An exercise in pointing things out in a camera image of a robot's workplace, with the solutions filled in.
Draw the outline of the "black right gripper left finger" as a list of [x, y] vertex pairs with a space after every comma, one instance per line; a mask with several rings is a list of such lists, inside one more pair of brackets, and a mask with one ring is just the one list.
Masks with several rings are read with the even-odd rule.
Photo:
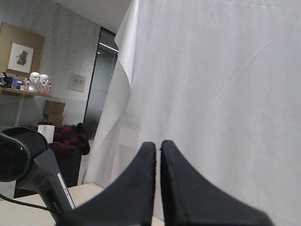
[[59, 226], [150, 226], [156, 189], [156, 146], [144, 142], [120, 176], [67, 213]]

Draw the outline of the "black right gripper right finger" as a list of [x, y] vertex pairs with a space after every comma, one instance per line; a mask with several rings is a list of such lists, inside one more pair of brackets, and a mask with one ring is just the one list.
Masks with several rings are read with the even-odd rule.
[[167, 226], [271, 226], [269, 216], [216, 187], [172, 140], [161, 144], [160, 188]]

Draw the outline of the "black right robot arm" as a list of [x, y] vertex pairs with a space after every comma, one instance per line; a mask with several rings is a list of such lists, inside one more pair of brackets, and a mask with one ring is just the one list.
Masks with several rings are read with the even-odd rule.
[[[181, 154], [161, 144], [160, 189], [167, 226], [270, 226], [272, 221], [219, 189]], [[0, 134], [0, 180], [37, 192], [58, 226], [149, 226], [156, 183], [156, 146], [144, 142], [122, 174], [99, 195], [74, 202], [46, 138], [25, 127]]]

